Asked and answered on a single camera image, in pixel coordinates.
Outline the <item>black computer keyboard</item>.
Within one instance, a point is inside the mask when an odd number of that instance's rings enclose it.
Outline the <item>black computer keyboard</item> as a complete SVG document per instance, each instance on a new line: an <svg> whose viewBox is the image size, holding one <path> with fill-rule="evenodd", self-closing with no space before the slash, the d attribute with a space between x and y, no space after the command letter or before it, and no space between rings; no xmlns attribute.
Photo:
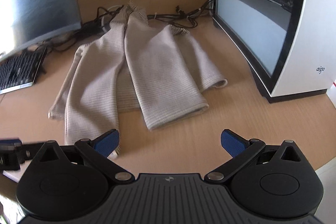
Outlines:
<svg viewBox="0 0 336 224"><path fill-rule="evenodd" d="M1 94L31 87L39 75L46 74L43 62L47 47L37 47L34 51L24 50L1 62Z"/></svg>

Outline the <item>striped beige knit sweater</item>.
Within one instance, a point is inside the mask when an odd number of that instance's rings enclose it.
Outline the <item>striped beige knit sweater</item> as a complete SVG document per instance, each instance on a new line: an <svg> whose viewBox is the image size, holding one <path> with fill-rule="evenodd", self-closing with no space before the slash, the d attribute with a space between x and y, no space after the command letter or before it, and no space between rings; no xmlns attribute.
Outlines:
<svg viewBox="0 0 336 224"><path fill-rule="evenodd" d="M203 92L228 83L184 28L151 27L130 3L99 39L81 45L49 118L63 120L64 142L119 130L118 115L140 109L149 130L208 109Z"/></svg>

